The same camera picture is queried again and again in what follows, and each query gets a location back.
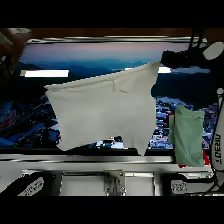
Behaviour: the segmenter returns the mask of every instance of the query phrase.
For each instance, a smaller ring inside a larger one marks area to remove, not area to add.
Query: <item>white garment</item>
[[[58,148],[78,146],[121,136],[125,148],[144,155],[156,128],[156,103],[151,88],[160,62],[113,74],[48,85],[48,96],[58,119]]]

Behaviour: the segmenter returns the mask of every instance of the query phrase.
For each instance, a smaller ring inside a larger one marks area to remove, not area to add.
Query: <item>green towel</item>
[[[190,167],[204,166],[202,151],[204,112],[191,111],[178,106],[174,115],[169,117],[170,144],[175,145],[178,164]]]

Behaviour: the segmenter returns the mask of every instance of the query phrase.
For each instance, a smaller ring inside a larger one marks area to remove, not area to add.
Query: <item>folded green fabric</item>
[[[169,117],[170,144],[175,145],[175,156],[178,164],[190,167],[204,166],[202,151],[203,111],[191,111],[178,106],[175,117]]]

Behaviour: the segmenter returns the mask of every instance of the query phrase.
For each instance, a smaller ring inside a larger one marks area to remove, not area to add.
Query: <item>sky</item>
[[[20,61],[38,63],[44,61],[96,60],[113,58],[124,61],[148,59],[158,61],[164,50],[182,51],[188,43],[138,42],[138,43],[57,43],[30,44],[25,48]]]

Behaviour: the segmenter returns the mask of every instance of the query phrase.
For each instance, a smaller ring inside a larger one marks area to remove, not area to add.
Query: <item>screen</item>
[[[17,97],[0,105],[0,146],[55,148],[60,128],[48,98],[32,97],[34,83],[64,83],[132,69],[161,59],[164,50],[183,51],[188,43],[119,42],[28,44],[16,66],[17,85],[27,97]],[[23,70],[69,70],[68,78],[27,78]],[[151,89],[156,99],[157,127],[149,136],[148,149],[173,149],[168,143],[169,115],[177,105],[205,112],[202,147],[209,148],[217,119],[217,96],[209,70],[199,67],[169,69],[161,65]],[[124,148],[122,136],[89,144],[89,148]]]

